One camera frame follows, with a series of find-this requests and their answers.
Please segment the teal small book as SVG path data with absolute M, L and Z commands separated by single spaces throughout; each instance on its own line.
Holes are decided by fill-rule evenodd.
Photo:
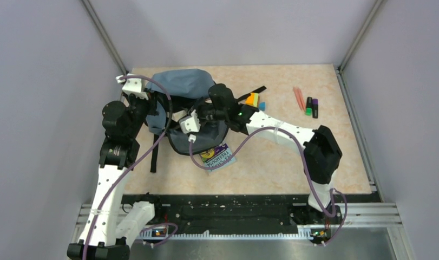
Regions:
M 206 170 L 208 174 L 237 161 L 233 156 L 232 150 L 225 142 L 221 143 L 219 146 L 215 146 L 200 153 L 199 156 L 204 167 L 208 168 L 208 170 Z

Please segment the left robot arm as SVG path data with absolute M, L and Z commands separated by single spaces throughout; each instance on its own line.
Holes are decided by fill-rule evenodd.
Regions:
M 153 104 L 147 97 L 130 94 L 127 102 L 112 101 L 104 106 L 105 139 L 96 191 L 84 230 L 68 246 L 70 259 L 129 259 L 131 246 L 144 226 L 163 218 L 162 207 L 141 201 L 119 220 L 124 189 L 140 148 L 136 136 Z

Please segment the blue student backpack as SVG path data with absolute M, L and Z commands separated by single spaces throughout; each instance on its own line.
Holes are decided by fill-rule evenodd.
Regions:
M 188 141 L 188 136 L 181 131 L 179 120 L 192 112 L 198 101 L 209 102 L 208 90 L 216 83 L 211 74 L 201 69 L 168 70 L 156 73 L 146 81 L 144 91 L 158 95 L 157 111 L 159 115 L 147 116 L 145 123 L 154 138 L 166 133 L 172 149 L 181 155 L 200 154 L 219 146 L 231 131 L 223 122 L 200 123 L 200 132 L 195 143 Z M 247 93 L 236 98 L 244 103 Z

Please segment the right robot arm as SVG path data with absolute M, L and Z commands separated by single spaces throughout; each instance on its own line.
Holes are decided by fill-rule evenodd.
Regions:
M 259 108 L 239 103 L 224 84 L 209 90 L 209 102 L 198 101 L 192 114 L 201 123 L 220 121 L 246 139 L 261 137 L 296 151 L 310 188 L 307 216 L 314 223 L 336 216 L 332 177 L 339 168 L 343 153 L 332 131 L 323 125 L 316 129 L 303 128 L 267 115 Z

